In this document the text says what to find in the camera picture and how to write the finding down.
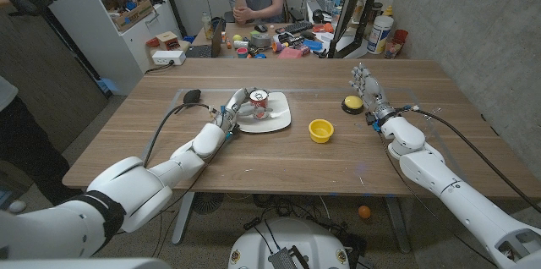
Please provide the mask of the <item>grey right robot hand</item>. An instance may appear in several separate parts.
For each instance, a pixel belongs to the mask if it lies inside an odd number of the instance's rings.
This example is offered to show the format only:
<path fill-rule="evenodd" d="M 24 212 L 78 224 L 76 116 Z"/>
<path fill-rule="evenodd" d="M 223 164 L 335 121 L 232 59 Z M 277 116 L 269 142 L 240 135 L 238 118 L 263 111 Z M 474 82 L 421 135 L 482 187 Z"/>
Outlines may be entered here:
<path fill-rule="evenodd" d="M 396 109 L 388 102 L 384 89 L 363 63 L 352 69 L 349 85 L 358 93 L 367 112 L 374 116 L 373 125 L 381 127 L 396 115 Z"/>

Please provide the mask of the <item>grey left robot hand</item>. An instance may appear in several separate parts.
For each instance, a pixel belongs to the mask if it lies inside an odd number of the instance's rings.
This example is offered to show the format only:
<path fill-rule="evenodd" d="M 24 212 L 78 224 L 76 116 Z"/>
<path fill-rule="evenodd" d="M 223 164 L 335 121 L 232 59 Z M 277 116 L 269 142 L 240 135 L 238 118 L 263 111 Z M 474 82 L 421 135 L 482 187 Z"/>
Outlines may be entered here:
<path fill-rule="evenodd" d="M 237 90 L 216 116 L 213 124 L 220 127 L 224 132 L 231 130 L 236 125 L 236 116 L 241 105 L 248 102 L 250 95 L 255 91 L 260 91 L 260 88 L 251 87 Z"/>

